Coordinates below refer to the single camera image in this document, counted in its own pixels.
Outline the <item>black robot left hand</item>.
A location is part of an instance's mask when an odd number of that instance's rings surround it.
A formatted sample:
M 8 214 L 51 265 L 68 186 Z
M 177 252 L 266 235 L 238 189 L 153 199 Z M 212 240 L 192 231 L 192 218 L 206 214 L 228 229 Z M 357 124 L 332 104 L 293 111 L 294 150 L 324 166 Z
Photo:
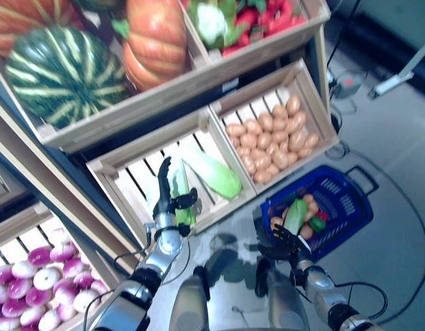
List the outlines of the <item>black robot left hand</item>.
M 190 226 L 186 224 L 177 225 L 175 221 L 175 210 L 183 210 L 192 207 L 198 200 L 197 189 L 192 188 L 189 193 L 172 198 L 170 195 L 170 184 L 168 181 L 168 171 L 171 164 L 171 157 L 166 157 L 159 168 L 157 175 L 159 184 L 159 199 L 155 204 L 152 217 L 157 226 L 155 240 L 162 232 L 175 230 L 182 237 L 190 234 Z

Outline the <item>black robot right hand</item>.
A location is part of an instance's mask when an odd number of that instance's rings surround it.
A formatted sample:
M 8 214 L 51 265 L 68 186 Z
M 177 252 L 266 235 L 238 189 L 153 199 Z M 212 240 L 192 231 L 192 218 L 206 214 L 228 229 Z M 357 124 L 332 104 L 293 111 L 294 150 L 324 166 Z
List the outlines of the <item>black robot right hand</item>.
M 273 234 L 277 236 L 277 242 L 274 245 L 267 246 L 261 243 L 257 245 L 264 257 L 275 261 L 288 261 L 292 267 L 300 261 L 312 260 L 311 251 L 297 235 L 279 224 L 275 224 Z

